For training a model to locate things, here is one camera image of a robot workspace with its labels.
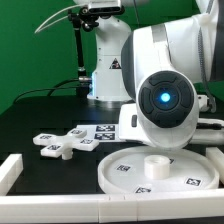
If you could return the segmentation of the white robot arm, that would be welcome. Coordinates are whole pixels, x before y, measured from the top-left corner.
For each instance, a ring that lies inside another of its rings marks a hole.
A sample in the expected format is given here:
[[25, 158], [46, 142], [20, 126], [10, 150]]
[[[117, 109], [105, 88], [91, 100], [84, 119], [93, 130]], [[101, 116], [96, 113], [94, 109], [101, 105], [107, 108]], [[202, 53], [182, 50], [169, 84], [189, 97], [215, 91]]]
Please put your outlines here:
[[224, 121], [203, 119], [216, 109], [196, 83], [224, 80], [224, 0], [196, 0], [198, 15], [131, 31], [116, 18], [99, 19], [97, 68], [90, 97], [124, 102], [119, 138], [156, 148], [224, 143]]

